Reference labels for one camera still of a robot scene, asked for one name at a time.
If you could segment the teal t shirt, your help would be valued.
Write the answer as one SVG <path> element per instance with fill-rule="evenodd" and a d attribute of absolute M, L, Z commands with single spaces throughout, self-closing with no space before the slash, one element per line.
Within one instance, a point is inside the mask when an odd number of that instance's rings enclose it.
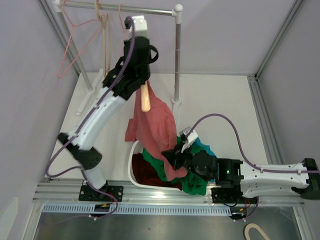
<path fill-rule="evenodd" d="M 195 171 L 206 181 L 215 183 L 216 179 L 210 171 L 211 160 L 216 157 L 209 145 L 206 145 L 197 138 L 191 145 L 191 153 L 195 157 L 192 159 Z"/>

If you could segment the beige wooden hanger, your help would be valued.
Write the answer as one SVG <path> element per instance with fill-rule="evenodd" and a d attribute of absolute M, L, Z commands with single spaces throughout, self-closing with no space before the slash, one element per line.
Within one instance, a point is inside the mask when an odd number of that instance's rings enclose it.
<path fill-rule="evenodd" d="M 100 14 L 100 1 L 94 1 L 95 14 L 102 29 L 103 47 L 103 75 L 106 77 L 111 70 L 112 60 L 112 33 L 108 14 Z"/>
<path fill-rule="evenodd" d="M 140 87 L 140 100 L 141 110 L 143 112 L 148 112 L 151 109 L 151 101 L 147 81 Z"/>

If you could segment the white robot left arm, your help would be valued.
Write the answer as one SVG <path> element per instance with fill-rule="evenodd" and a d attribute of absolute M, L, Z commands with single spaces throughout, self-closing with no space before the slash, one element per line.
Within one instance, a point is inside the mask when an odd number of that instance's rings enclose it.
<path fill-rule="evenodd" d="M 97 201 L 107 197 L 108 182 L 98 167 L 102 154 L 94 148 L 94 142 L 111 116 L 132 96 L 147 84 L 150 64 L 158 59 L 152 52 L 158 50 L 144 36 L 132 37 L 124 42 L 124 54 L 107 74 L 91 109 L 70 132 L 59 133 L 57 139 L 79 163 L 90 195 Z"/>

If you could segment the green t shirt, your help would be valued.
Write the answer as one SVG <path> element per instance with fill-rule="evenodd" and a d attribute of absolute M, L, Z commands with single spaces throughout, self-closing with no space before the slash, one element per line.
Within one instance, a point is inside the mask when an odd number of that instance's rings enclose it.
<path fill-rule="evenodd" d="M 153 138 L 142 142 L 143 164 L 140 183 L 153 187 L 176 188 L 189 195 L 206 194 L 208 182 L 185 168 L 174 170 L 168 160 L 162 155 L 163 151 L 171 150 L 181 138 L 169 137 L 156 141 Z"/>

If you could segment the pink wire hanger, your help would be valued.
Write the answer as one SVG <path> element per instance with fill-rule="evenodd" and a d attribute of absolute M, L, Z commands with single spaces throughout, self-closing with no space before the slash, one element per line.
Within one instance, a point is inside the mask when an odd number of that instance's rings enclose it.
<path fill-rule="evenodd" d="M 124 21 L 123 21 L 123 18 L 122 18 L 122 14 L 121 14 L 122 6 L 123 6 L 122 3 L 120 3 L 119 6 L 118 6 L 118 18 L 119 18 L 119 21 L 120 21 L 120 26 L 121 26 L 121 31 L 122 31 L 122 41 L 124 41 L 125 40 L 125 35 L 126 35 L 126 29 L 125 29 L 125 24 L 124 24 Z"/>
<path fill-rule="evenodd" d="M 73 40 L 73 33 L 75 32 L 76 28 L 89 24 L 91 22 L 98 22 L 98 19 L 90 19 L 88 21 L 79 23 L 79 24 L 74 24 L 71 20 L 71 18 L 69 17 L 69 15 L 67 14 L 67 12 L 65 11 L 65 4 L 66 4 L 67 0 L 63 0 L 62 3 L 60 0 L 56 0 L 55 1 L 55 5 L 56 7 L 59 7 L 61 9 L 60 13 L 62 14 L 62 17 L 66 16 L 67 20 L 69 21 L 69 23 L 71 24 L 71 30 L 69 30 L 68 25 L 66 25 L 66 32 L 69 31 L 68 35 L 68 42 L 67 45 L 65 47 L 65 51 L 64 51 L 64 55 L 63 55 L 63 61 L 61 62 L 57 72 L 56 72 L 56 76 L 61 79 L 68 71 L 71 67 L 74 67 L 76 64 L 80 70 L 80 73 L 85 73 L 85 69 L 84 66 L 81 62 L 81 54 L 84 52 L 84 50 L 87 48 L 87 46 L 89 45 L 89 43 L 92 41 L 92 39 L 95 37 L 95 35 L 100 31 L 101 26 L 98 27 L 98 29 L 94 32 L 94 34 L 91 36 L 91 38 L 88 40 L 88 42 L 84 45 L 84 47 L 80 50 L 80 52 L 78 52 L 75 42 Z M 73 48 L 75 56 L 72 57 L 72 59 L 70 60 L 70 65 L 65 69 L 65 71 L 63 73 L 60 73 L 63 65 L 65 64 L 66 61 L 66 57 L 67 57 L 67 53 L 68 51 L 71 51 L 71 48 Z"/>

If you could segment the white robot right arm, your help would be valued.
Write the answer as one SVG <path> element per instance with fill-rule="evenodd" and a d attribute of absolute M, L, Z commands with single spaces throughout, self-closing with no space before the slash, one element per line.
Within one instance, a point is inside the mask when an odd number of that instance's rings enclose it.
<path fill-rule="evenodd" d="M 178 144 L 162 152 L 174 170 L 185 168 L 201 179 L 214 181 L 232 202 L 265 195 L 299 195 L 319 200 L 320 171 L 314 159 L 296 164 L 256 165 L 239 159 L 218 158 L 205 150 L 193 153 Z"/>

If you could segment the pink t shirt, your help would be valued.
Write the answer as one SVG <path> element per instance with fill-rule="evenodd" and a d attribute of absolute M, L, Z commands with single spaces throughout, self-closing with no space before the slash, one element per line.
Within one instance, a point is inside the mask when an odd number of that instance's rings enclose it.
<path fill-rule="evenodd" d="M 146 151 L 163 164 L 166 179 L 184 178 L 188 172 L 184 167 L 175 170 L 162 155 L 163 151 L 174 149 L 177 144 L 175 118 L 168 105 L 154 93 L 147 82 L 150 98 L 150 110 L 142 111 L 141 90 L 135 92 L 133 117 L 128 121 L 124 140 L 139 141 Z"/>

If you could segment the dark red t shirt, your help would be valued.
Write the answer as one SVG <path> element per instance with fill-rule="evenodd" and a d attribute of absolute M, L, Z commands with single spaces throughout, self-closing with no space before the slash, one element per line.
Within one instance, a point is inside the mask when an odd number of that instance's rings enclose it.
<path fill-rule="evenodd" d="M 169 188 L 181 191 L 182 184 L 161 180 L 154 167 L 144 159 L 142 153 L 132 155 L 131 166 L 136 182 L 144 187 Z"/>

